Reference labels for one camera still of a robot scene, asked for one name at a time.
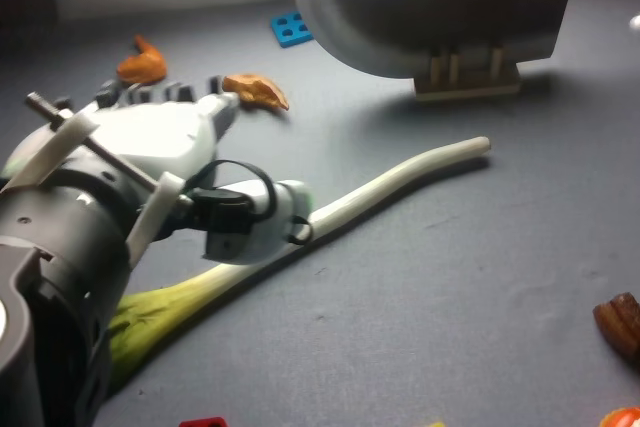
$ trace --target blue toy brick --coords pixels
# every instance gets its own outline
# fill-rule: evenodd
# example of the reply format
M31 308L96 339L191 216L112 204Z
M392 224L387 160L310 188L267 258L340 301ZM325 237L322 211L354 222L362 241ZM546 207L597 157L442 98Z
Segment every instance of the blue toy brick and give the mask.
M271 19L271 28L278 39L280 47L291 47L313 40L299 12L290 12Z

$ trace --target gray table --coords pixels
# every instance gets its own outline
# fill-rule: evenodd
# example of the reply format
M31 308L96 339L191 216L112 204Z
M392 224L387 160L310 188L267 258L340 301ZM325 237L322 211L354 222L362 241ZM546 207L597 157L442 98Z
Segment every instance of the gray table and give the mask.
M280 49L290 6L92 21L0 61L0 148L39 124L23 96L86 103L135 33L172 79L260 72L287 121L242 115L221 156L308 182L324 205L395 164L477 135L486 168L420 188L257 283L171 344L102 409L98 427L597 426L639 402L637 375L591 309L640 294L640 0L570 0L553 58L522 66L515 100L426 106L315 43ZM233 169L222 180L235 180ZM202 236L154 245L130 291L211 267Z

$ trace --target robotic hand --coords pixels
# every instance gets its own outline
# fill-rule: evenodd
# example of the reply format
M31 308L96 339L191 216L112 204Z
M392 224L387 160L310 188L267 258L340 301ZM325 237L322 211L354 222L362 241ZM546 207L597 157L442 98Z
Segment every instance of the robotic hand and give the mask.
M80 112L37 94L50 122L9 158L0 192L0 425L87 427L110 374L108 325L149 243L206 233L205 257L252 263L311 238L301 182L216 160L235 94L119 106L105 87ZM257 180L213 187L229 162Z

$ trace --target white ball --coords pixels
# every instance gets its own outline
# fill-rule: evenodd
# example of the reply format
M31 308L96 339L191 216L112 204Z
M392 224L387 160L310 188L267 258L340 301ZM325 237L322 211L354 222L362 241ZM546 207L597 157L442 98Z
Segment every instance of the white ball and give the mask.
M631 19L631 22L629 22L629 27L631 27L631 30L636 34L640 34L640 15L636 15L633 19Z

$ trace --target wooden base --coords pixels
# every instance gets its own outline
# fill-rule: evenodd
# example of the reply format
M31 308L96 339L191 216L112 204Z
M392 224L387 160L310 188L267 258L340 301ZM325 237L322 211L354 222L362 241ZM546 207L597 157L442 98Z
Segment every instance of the wooden base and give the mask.
M492 78L489 70L466 72L461 70L455 83L447 82L444 79L439 79L434 83L431 78L413 79L413 83L416 89L416 99L424 102L437 102L513 95L520 91L522 81L518 66L503 65L495 78Z

